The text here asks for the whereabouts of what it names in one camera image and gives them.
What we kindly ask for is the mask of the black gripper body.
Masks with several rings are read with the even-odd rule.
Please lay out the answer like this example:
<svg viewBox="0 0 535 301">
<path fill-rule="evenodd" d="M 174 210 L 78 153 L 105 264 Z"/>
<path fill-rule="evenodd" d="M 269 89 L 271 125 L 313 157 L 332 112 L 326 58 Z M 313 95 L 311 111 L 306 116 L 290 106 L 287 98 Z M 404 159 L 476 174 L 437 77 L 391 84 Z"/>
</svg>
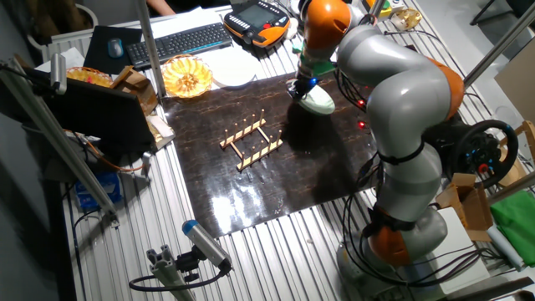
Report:
<svg viewBox="0 0 535 301">
<path fill-rule="evenodd" d="M 315 77 L 308 77 L 308 76 L 305 76 L 305 75 L 301 75 L 299 74 L 296 78 L 296 80 L 298 81 L 297 82 L 297 86 L 298 86 L 298 99 L 301 99 L 303 98 L 308 92 L 310 92 L 312 90 L 312 88 L 314 88 L 317 83 L 318 83 L 318 79 L 315 78 Z"/>
</svg>

